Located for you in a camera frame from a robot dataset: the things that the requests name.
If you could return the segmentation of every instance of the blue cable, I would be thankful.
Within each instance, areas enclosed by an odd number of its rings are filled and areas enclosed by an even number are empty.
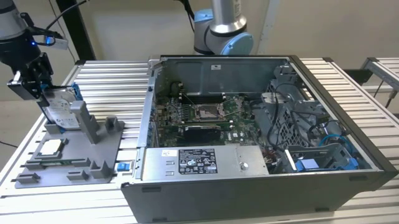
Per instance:
[[[330,137],[338,137],[338,138],[340,138],[342,140],[344,140],[344,142],[348,144],[348,146],[350,146],[350,148],[351,148],[351,152],[350,152],[350,154],[354,153],[354,148],[352,148],[351,142],[350,142],[343,136],[340,136],[340,135],[338,135],[338,134],[328,134],[328,135],[322,139],[322,141],[320,141],[320,143],[319,143],[319,146],[323,145],[323,143],[326,142],[326,140],[327,140]]]

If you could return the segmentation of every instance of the motherboard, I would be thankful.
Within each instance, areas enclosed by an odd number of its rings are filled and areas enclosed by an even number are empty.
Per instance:
[[[159,147],[259,145],[259,128],[244,96],[163,97],[156,104]]]

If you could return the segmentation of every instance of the aluminum rail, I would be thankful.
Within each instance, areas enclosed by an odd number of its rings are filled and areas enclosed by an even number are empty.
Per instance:
[[[327,91],[347,111],[374,144],[399,169],[399,121],[354,82],[334,62],[302,59]],[[116,158],[136,156],[136,141],[147,87],[147,62],[88,61],[75,66],[64,82],[75,80],[90,112],[98,119],[116,115],[126,122]],[[0,223],[135,223],[119,183],[128,172],[114,173],[108,184],[15,189],[13,178],[44,136],[43,116],[33,125],[0,173]],[[379,190],[359,193],[335,212],[252,218],[246,224],[382,224],[399,220],[399,177]],[[215,221],[227,224],[232,221]]]
[[[362,69],[368,69],[380,79],[399,91],[399,58],[370,57],[363,63]]]

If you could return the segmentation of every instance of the warning label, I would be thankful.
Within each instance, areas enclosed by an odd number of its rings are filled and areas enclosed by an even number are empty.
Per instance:
[[[180,174],[216,174],[215,149],[180,149],[179,150]]]

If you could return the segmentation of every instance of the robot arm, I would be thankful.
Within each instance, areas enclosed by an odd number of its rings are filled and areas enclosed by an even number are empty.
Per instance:
[[[194,49],[203,55],[248,55],[254,37],[247,32],[247,19],[240,0],[212,0],[212,9],[195,13]]]
[[[33,36],[63,38],[57,32],[35,27],[27,13],[19,13],[12,0],[0,0],[0,61],[13,72],[8,87],[24,99],[33,99],[39,105],[47,106],[41,85],[52,87],[53,74],[48,57],[37,45],[51,46],[53,43],[36,42]]]

